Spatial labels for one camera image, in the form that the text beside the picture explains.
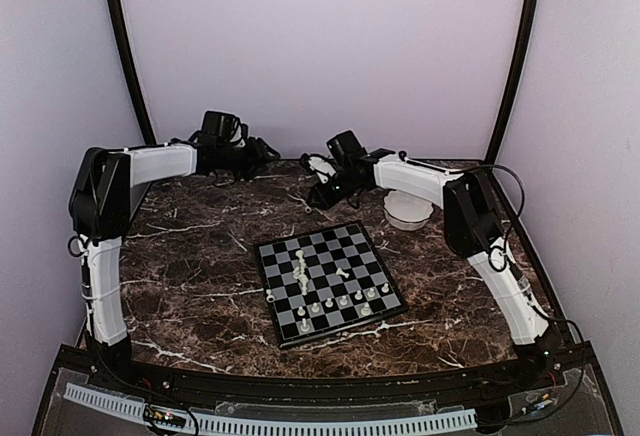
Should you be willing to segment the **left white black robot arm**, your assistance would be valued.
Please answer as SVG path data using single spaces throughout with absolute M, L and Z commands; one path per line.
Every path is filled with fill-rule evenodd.
M 92 147 L 83 157 L 69 201 L 76 257 L 82 268 L 82 296 L 87 310 L 89 345 L 106 358 L 103 377 L 120 392 L 141 383 L 131 353 L 121 305 L 120 248 L 132 224 L 133 188 L 174 177 L 228 172 L 249 181 L 280 153 L 264 139 L 250 135 L 236 115 L 208 111 L 202 126 L 188 139 L 133 148 Z

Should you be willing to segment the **white chess queen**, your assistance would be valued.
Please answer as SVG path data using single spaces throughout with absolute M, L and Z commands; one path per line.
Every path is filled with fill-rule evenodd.
M 308 294 L 309 279 L 307 277 L 301 277 L 299 279 L 299 284 L 301 288 L 301 294 L 303 296 L 306 296 Z

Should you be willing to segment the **black and white chessboard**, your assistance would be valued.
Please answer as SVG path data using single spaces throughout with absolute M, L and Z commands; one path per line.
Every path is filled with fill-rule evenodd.
M 308 294 L 303 296 L 299 281 L 294 280 L 298 267 L 296 251 L 302 249 L 309 279 Z M 408 311 L 408 304 L 394 281 L 391 272 L 379 255 L 372 238 L 360 221 L 350 221 L 333 227 L 257 243 L 253 246 L 257 271 L 265 291 L 271 289 L 275 301 L 267 304 L 280 349 L 291 349 L 328 338 L 359 326 L 380 322 Z M 341 268 L 350 274 L 344 278 L 336 274 Z M 383 293 L 388 283 L 390 291 Z M 367 297 L 374 288 L 376 296 Z M 363 299 L 354 295 L 361 291 Z M 346 306 L 339 303 L 347 295 Z M 325 301 L 332 298 L 334 306 L 327 308 Z M 363 317 L 362 307 L 368 303 L 371 314 Z M 319 313 L 312 313 L 311 306 L 321 306 Z M 300 306 L 306 315 L 297 314 Z M 306 319 L 310 330 L 300 331 L 300 323 Z

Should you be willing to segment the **white chess king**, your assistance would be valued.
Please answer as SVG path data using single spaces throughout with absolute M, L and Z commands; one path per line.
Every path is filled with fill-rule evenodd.
M 306 261 L 305 261 L 305 257 L 304 257 L 304 251 L 302 249 L 299 249 L 296 251 L 295 253 L 297 259 L 298 259 L 298 266 L 301 266 L 303 268 L 306 269 Z

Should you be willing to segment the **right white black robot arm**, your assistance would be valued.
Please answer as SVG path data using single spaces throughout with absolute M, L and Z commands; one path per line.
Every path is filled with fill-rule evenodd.
M 544 312 L 516 265 L 484 167 L 453 170 L 413 160 L 404 151 L 369 152 L 350 130 L 330 139 L 327 147 L 330 157 L 300 158 L 301 166 L 319 179 L 309 191 L 308 205 L 328 210 L 379 187 L 439 207 L 447 246 L 476 270 L 507 321 L 519 359 L 511 366 L 511 382 L 521 390 L 534 388 L 547 376 L 561 338 L 554 318 Z

